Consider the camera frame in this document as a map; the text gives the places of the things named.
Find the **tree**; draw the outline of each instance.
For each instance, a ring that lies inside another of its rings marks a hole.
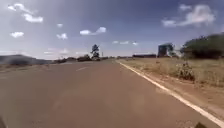
[[[93,54],[93,58],[99,58],[100,54],[99,54],[99,46],[98,45],[93,45],[92,46],[92,52]]]
[[[187,58],[217,59],[224,54],[224,35],[213,34],[192,39],[180,51]]]
[[[165,56],[176,56],[176,53],[174,52],[175,46],[172,43],[166,43],[159,46],[159,57],[165,57]]]

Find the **green tree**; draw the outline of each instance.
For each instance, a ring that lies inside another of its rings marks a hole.
[[[187,58],[217,59],[224,53],[224,35],[213,34],[192,39],[180,51]]]
[[[92,52],[91,52],[91,54],[93,54],[93,58],[94,57],[95,58],[99,58],[100,54],[99,54],[99,46],[98,45],[94,44],[92,46]]]

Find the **distant hill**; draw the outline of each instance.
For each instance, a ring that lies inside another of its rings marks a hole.
[[[41,65],[50,63],[52,63],[50,60],[36,59],[24,55],[0,56],[0,64],[7,65]]]

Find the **white road line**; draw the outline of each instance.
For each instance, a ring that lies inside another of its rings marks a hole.
[[[183,97],[181,97],[180,95],[178,95],[177,93],[175,93],[174,91],[162,86],[161,84],[153,81],[152,79],[148,78],[146,75],[143,75],[141,73],[139,73],[138,71],[136,71],[135,69],[131,68],[130,66],[127,66],[125,64],[122,64],[120,62],[117,62],[119,64],[121,64],[122,66],[124,66],[125,68],[135,72],[136,74],[138,74],[139,76],[145,78],[146,80],[148,80],[149,82],[153,83],[154,85],[156,85],[157,87],[163,89],[164,91],[166,91],[168,94],[170,94],[171,96],[175,97],[176,99],[178,99],[180,102],[184,103],[185,105],[191,107],[192,109],[194,109],[195,111],[197,111],[198,113],[200,113],[201,115],[203,115],[204,117],[208,118],[209,120],[211,120],[212,122],[216,123],[218,126],[220,126],[221,128],[224,128],[224,122],[218,118],[216,118],[215,116],[213,116],[212,114],[208,113],[207,111],[203,110],[202,108],[198,107],[197,105],[191,103],[190,101],[184,99]]]
[[[80,68],[80,69],[77,69],[76,71],[81,71],[81,70],[84,70],[86,69],[87,67],[83,67],[83,68]]]

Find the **roadside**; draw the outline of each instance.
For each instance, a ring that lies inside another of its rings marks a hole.
[[[222,86],[181,80],[169,75],[168,71],[164,73],[162,72],[164,70],[161,70],[161,68],[164,68],[161,66],[161,63],[164,63],[164,60],[161,59],[123,59],[119,60],[119,62],[136,69],[138,72],[146,75],[155,82],[175,91],[193,104],[196,104],[209,113],[224,120],[224,88]],[[175,70],[172,67],[169,67],[168,64],[165,65],[167,66],[167,69],[172,71]]]

